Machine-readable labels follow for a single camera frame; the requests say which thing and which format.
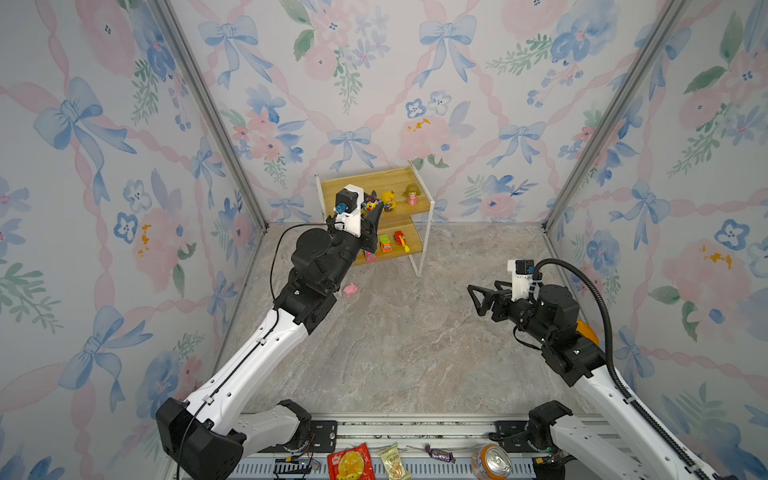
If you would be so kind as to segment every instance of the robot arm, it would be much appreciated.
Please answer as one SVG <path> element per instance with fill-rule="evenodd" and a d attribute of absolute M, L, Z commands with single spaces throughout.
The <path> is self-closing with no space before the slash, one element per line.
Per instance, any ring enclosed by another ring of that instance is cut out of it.
<path fill-rule="evenodd" d="M 547 263 L 583 276 L 562 260 L 543 260 L 536 267 L 533 260 L 510 260 L 512 282 L 496 281 L 495 290 L 467 287 L 475 309 L 480 316 L 491 310 L 495 322 L 510 319 L 516 329 L 530 334 L 540 344 L 538 349 L 547 365 L 597 408 L 642 465 L 590 432 L 572 416 L 570 409 L 557 401 L 530 411 L 526 439 L 542 451 L 564 449 L 605 480 L 642 480 L 648 478 L 644 476 L 646 472 L 650 478 L 660 480 L 720 478 L 710 465 L 674 438 L 662 421 L 634 396 L 605 353 L 578 332 L 579 306 L 571 292 L 563 286 L 541 285 L 539 269 Z M 591 285 L 586 277 L 582 281 Z M 534 298 L 536 285 L 538 296 Z M 596 300 L 607 320 L 605 343 L 610 355 L 610 320 L 602 298 L 598 297 L 599 293 Z"/>
<path fill-rule="evenodd" d="M 295 402 L 240 413 L 277 364 L 325 319 L 360 250 L 376 251 L 383 204 L 362 218 L 362 196 L 354 185 L 336 195 L 327 231 L 313 228 L 296 241 L 288 281 L 256 332 L 183 402 L 168 399 L 158 409 L 163 450 L 195 480 L 223 480 L 243 456 L 271 445 L 296 451 L 308 441 L 311 416 Z"/>

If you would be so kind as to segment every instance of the wall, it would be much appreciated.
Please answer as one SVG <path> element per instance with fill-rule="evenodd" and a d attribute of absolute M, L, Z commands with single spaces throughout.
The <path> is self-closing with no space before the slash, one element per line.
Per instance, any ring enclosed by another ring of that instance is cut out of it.
<path fill-rule="evenodd" d="M 627 382 L 741 479 L 768 478 L 766 13 L 692 2 L 553 230 L 611 305 Z"/>
<path fill-rule="evenodd" d="M 153 478 L 259 236 L 146 5 L 4 2 L 0 45 L 0 478 Z"/>
<path fill-rule="evenodd" d="M 315 174 L 413 159 L 438 221 L 530 222 L 663 2 L 171 4 L 268 221 L 322 220 Z"/>

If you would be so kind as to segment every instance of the floor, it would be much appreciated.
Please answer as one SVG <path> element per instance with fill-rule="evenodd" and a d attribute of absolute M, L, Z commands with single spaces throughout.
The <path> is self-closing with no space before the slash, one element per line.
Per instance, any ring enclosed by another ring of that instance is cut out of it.
<path fill-rule="evenodd" d="M 271 308 L 268 284 L 277 239 L 267 234 L 246 296 L 224 345 L 230 358 Z M 275 291 L 291 267 L 288 232 L 274 271 Z M 527 413 L 552 399 L 574 413 L 594 410 L 541 356 L 512 339 L 512 323 L 478 317 L 466 286 L 508 280 L 507 259 L 549 257 L 538 226 L 436 224 L 424 272 L 407 257 L 353 267 L 346 282 L 360 291 L 339 301 L 315 332 L 276 368 L 245 412 L 292 399 L 311 413 Z M 546 283 L 561 283 L 553 269 Z"/>

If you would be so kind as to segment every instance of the can lid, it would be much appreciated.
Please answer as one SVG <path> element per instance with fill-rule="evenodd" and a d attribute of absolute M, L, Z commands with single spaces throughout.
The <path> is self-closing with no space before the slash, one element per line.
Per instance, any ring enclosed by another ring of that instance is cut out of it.
<path fill-rule="evenodd" d="M 512 465 L 507 452 L 498 445 L 489 446 L 483 455 L 483 462 L 488 470 L 502 478 L 506 478 L 512 472 Z"/>

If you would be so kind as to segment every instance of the wooden shelf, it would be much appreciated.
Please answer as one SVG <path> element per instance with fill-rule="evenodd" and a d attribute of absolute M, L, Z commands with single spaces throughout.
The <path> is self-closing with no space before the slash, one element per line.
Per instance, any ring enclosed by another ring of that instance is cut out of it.
<path fill-rule="evenodd" d="M 419 187 L 422 190 L 422 194 L 417 197 L 419 202 L 416 205 L 408 205 L 406 199 L 402 196 L 408 185 L 419 185 L 419 181 L 410 167 L 375 172 L 374 174 L 356 175 L 354 177 L 334 178 L 333 180 L 323 181 L 320 184 L 323 187 L 323 203 L 326 207 L 326 214 L 333 212 L 333 208 L 336 206 L 336 193 L 348 184 L 361 187 L 367 194 L 375 190 L 379 198 L 386 191 L 394 191 L 397 206 L 393 212 L 382 212 L 381 220 L 379 220 L 380 230 L 387 227 L 404 225 L 411 221 L 411 215 L 429 212 L 429 199 L 425 195 L 423 187 Z"/>
<path fill-rule="evenodd" d="M 362 188 L 368 194 L 375 190 L 378 198 L 381 198 L 387 191 L 393 191 L 395 192 L 395 202 L 397 202 L 393 212 L 382 212 L 382 216 L 379 219 L 379 235 L 387 235 L 389 237 L 392 249 L 389 252 L 382 252 L 379 243 L 376 249 L 375 260 L 369 262 L 364 252 L 361 251 L 353 265 L 367 265 L 368 263 L 391 260 L 407 255 L 416 277 L 419 278 L 424 266 L 425 244 L 429 242 L 429 230 L 432 222 L 427 222 L 425 236 L 422 239 L 416 229 L 412 216 L 431 212 L 435 201 L 427 191 L 426 185 L 424 185 L 422 178 L 413 166 L 413 162 L 409 162 L 409 166 L 405 168 L 374 171 L 364 175 L 333 178 L 325 181 L 320 180 L 319 175 L 315 175 L 315 185 L 317 186 L 320 205 L 323 208 L 323 216 L 333 214 L 333 209 L 336 206 L 336 193 L 349 184 Z M 402 196 L 403 192 L 406 191 L 406 187 L 410 184 L 418 185 L 422 192 L 417 197 L 419 202 L 416 205 L 408 205 L 406 199 Z M 409 247 L 408 253 L 406 253 L 405 248 L 398 245 L 395 241 L 395 232 L 398 230 L 401 230 L 406 236 L 406 244 Z M 414 253 L 421 254 L 419 255 L 418 266 L 416 266 L 416 261 L 414 260 Z"/>
<path fill-rule="evenodd" d="M 401 247 L 395 241 L 395 232 L 401 230 L 406 236 L 406 245 L 411 248 L 411 251 L 406 253 L 406 249 Z M 389 252 L 382 252 L 381 245 L 376 250 L 376 259 L 370 262 L 366 260 L 364 252 L 360 252 L 357 256 L 357 260 L 353 263 L 355 265 L 366 265 L 367 263 L 379 262 L 381 260 L 390 260 L 392 258 L 403 257 L 405 255 L 413 255 L 414 253 L 421 253 L 424 251 L 424 244 L 422 238 L 419 236 L 419 232 L 416 231 L 416 227 L 413 222 L 397 225 L 394 227 L 379 228 L 379 235 L 389 236 L 389 243 L 392 245 L 392 249 Z"/>

